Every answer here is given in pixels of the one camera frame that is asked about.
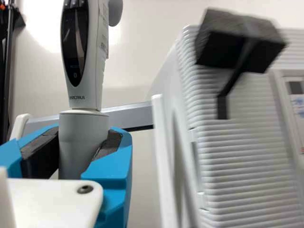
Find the lab equipment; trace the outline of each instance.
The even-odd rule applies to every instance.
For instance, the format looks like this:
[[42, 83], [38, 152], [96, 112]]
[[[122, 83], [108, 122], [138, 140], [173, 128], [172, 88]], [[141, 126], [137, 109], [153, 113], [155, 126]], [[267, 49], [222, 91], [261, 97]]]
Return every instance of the lab equipment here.
[[[296, 124], [301, 110], [295, 116], [290, 107], [294, 101], [300, 108], [301, 95], [293, 98], [289, 92], [300, 93], [301, 88], [293, 84], [289, 90], [285, 84], [287, 76], [302, 80], [292, 77], [304, 69], [303, 30], [280, 30], [289, 45], [265, 74], [242, 75], [229, 94], [230, 119], [219, 120], [216, 94], [231, 70], [196, 64], [199, 29], [181, 31], [148, 95], [162, 94], [171, 165], [167, 177], [164, 172], [159, 176], [162, 227], [170, 227], [172, 220], [180, 227], [303, 227], [302, 128]], [[279, 88], [279, 96], [286, 98], [282, 109], [272, 74], [285, 86]], [[156, 127], [160, 123], [154, 119]], [[157, 161], [165, 159], [161, 151], [155, 153], [161, 157]], [[183, 173], [182, 183], [173, 178], [177, 173]], [[161, 190], [167, 179], [173, 180], [174, 194]], [[176, 208], [168, 208], [168, 201], [175, 201]]]
[[107, 138], [109, 116], [100, 112], [109, 18], [118, 24], [122, 0], [109, 15], [109, 0], [66, 0], [61, 20], [61, 47], [69, 105], [59, 115], [59, 178], [79, 179]]

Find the black bracket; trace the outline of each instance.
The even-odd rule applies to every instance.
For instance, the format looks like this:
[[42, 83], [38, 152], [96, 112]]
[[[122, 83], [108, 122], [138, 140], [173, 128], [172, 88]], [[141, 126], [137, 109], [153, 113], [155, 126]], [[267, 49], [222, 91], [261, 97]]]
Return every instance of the black bracket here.
[[250, 55], [257, 44], [257, 40], [254, 38], [247, 39], [246, 43], [242, 48], [242, 52], [238, 58], [236, 67], [230, 77], [229, 81], [226, 83], [224, 88], [217, 95], [217, 104], [218, 104], [218, 119], [227, 120], [228, 117], [228, 105], [227, 105], [227, 95], [240, 78], [241, 74], [246, 72], [247, 64], [250, 59]]

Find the white plastic base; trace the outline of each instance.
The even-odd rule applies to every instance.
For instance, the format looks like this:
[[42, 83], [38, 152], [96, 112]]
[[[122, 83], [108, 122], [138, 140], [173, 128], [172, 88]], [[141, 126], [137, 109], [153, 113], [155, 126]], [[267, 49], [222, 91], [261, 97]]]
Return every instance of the white plastic base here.
[[109, 116], [97, 111], [70, 110], [59, 115], [59, 178], [79, 179], [106, 140]]
[[[103, 188], [89, 180], [7, 179], [0, 167], [1, 228], [93, 228]], [[87, 194], [77, 190], [91, 186]]]

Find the blue clamp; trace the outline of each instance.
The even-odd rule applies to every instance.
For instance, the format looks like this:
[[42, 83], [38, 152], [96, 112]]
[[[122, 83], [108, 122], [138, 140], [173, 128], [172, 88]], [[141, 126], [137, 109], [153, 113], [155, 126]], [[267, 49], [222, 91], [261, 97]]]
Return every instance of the blue clamp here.
[[[21, 149], [54, 127], [58, 127], [58, 124], [41, 128], [20, 140], [13, 139], [0, 146], [0, 166], [7, 168], [10, 178], [22, 178]], [[126, 228], [129, 216], [132, 189], [132, 137], [122, 129], [113, 127], [111, 130], [122, 136], [117, 151], [92, 161], [81, 175], [82, 180], [96, 181], [104, 189], [103, 204], [95, 228]]]

